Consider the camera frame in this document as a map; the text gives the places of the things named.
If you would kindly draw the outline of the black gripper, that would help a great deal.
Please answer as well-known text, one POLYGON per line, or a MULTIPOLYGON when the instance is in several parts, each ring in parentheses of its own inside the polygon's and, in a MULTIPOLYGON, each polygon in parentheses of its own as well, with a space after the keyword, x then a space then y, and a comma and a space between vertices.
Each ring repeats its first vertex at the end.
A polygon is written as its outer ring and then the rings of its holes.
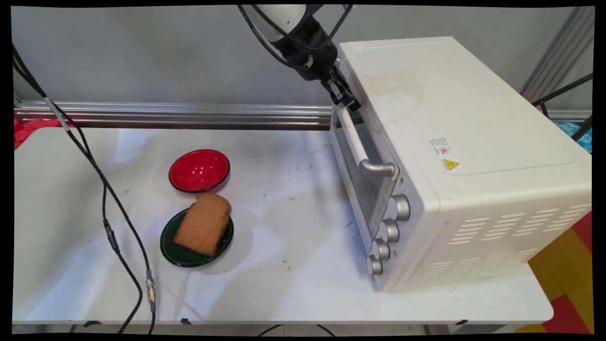
POLYGON ((342 105, 351 113, 361 108, 346 78, 335 65, 336 46, 314 17, 306 17, 288 33, 288 37, 273 42, 272 46, 288 64, 303 67, 296 71, 304 80, 321 81, 335 105, 342 105))

